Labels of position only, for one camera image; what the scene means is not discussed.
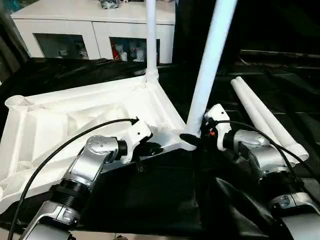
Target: white furniture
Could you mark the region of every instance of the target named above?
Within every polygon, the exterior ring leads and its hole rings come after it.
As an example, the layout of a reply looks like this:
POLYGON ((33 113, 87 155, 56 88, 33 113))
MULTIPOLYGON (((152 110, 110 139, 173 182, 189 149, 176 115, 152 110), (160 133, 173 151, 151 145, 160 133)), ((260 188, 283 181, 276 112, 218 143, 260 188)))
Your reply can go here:
MULTIPOLYGON (((110 38, 147 38, 146 2, 121 2, 119 8, 102 9, 98 0, 39 0, 11 17, 30 56, 36 58, 58 57, 64 48, 50 46, 67 45, 73 38, 81 42, 77 50, 85 48, 89 59, 113 59, 110 38)), ((174 2, 156 1, 160 63, 172 61, 175 17, 174 2)))

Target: white pole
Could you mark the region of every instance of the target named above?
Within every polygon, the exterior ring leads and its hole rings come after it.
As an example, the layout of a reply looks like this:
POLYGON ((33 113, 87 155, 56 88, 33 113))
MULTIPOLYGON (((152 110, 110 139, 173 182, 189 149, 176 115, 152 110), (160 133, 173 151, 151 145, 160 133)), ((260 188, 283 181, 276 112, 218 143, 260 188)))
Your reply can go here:
POLYGON ((290 135, 290 133, 288 133, 285 127, 282 126, 282 124, 272 114, 272 112, 266 107, 266 105, 260 100, 260 98, 255 94, 255 92, 252 91, 252 89, 247 85, 247 83, 242 79, 242 77, 238 76, 232 81, 237 81, 240 84, 241 88, 243 89, 243 94, 247 95, 247 97, 254 104, 254 107, 258 110, 260 115, 263 117, 264 121, 267 123, 267 125, 269 126, 271 131, 274 133, 275 137, 279 140, 281 145, 286 149, 288 149, 289 151, 293 152, 303 161, 307 160, 309 158, 309 153, 305 150, 305 148, 301 144, 297 143, 294 140, 294 138, 290 135))
POLYGON ((202 62, 195 85, 186 132, 200 136, 211 88, 226 43, 237 0, 216 0, 202 62))
POLYGON ((157 39, 156 39, 156 0, 146 0, 146 80, 158 80, 157 39))

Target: black tarp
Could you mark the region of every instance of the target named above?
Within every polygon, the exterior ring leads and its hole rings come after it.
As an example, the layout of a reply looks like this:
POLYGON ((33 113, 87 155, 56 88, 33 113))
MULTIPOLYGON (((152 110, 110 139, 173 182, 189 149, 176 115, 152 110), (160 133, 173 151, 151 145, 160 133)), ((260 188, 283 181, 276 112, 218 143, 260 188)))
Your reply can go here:
MULTIPOLYGON (((6 122, 4 101, 12 95, 46 92, 114 81, 144 74, 144 64, 109 60, 32 59, 0 86, 0 126, 6 122)), ((159 82, 186 121, 198 70, 192 65, 162 65, 159 82)), ((250 124, 230 80, 242 76, 267 107, 310 154, 307 162, 319 174, 320 98, 319 70, 232 66, 219 71, 208 107, 216 103, 230 118, 250 124)), ((79 230, 245 239, 279 237, 277 219, 265 207, 259 187, 245 170, 232 162, 233 155, 207 145, 195 152, 176 150, 144 161, 146 171, 136 166, 104 174, 87 208, 79 230)), ((312 185, 299 165, 298 175, 312 185)), ((49 193, 25 201, 19 225, 25 227, 49 193)), ((0 215, 4 228, 12 220, 14 203, 0 215)))

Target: items on shelf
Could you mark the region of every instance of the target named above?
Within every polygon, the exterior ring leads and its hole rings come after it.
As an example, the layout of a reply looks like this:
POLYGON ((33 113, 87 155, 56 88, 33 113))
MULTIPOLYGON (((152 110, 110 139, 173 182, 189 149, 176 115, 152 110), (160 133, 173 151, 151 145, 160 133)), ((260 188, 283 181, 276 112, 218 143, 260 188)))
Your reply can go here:
POLYGON ((100 0, 103 9, 116 9, 119 7, 120 0, 100 0))
MULTIPOLYGON (((143 38, 110 37, 114 60, 145 62, 147 60, 147 40, 143 38)), ((159 62, 160 42, 157 41, 157 62, 159 62)))

